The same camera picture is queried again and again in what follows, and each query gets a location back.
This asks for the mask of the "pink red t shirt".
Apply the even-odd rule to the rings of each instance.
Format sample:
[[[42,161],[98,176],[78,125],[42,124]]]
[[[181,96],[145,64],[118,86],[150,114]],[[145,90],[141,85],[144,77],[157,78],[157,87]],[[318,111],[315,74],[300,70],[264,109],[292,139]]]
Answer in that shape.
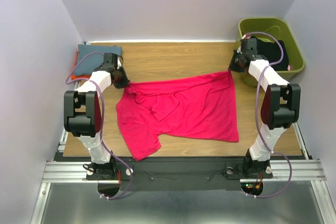
[[[161,147],[159,136],[239,141],[234,79],[222,71],[131,83],[116,105],[118,127],[136,161]]]

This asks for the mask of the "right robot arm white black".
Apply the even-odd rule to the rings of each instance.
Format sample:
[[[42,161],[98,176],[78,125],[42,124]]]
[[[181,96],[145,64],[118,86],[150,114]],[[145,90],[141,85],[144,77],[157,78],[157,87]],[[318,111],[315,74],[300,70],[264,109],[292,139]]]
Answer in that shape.
[[[290,84],[257,50],[257,39],[244,35],[229,64],[233,72],[247,71],[265,92],[261,106],[255,107],[258,136],[248,149],[240,172],[247,178],[271,173],[270,158],[281,135],[297,122],[301,88]]]

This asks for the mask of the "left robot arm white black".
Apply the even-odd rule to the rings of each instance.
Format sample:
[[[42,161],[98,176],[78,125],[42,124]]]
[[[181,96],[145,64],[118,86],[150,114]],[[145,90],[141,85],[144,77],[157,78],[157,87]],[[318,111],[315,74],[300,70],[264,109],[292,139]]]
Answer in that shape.
[[[84,83],[64,94],[64,128],[78,138],[88,150],[90,164],[84,169],[92,179],[112,179],[119,172],[116,158],[103,141],[103,91],[114,86],[122,89],[129,85],[123,68],[123,58],[114,53],[103,53],[103,63],[96,67]]]

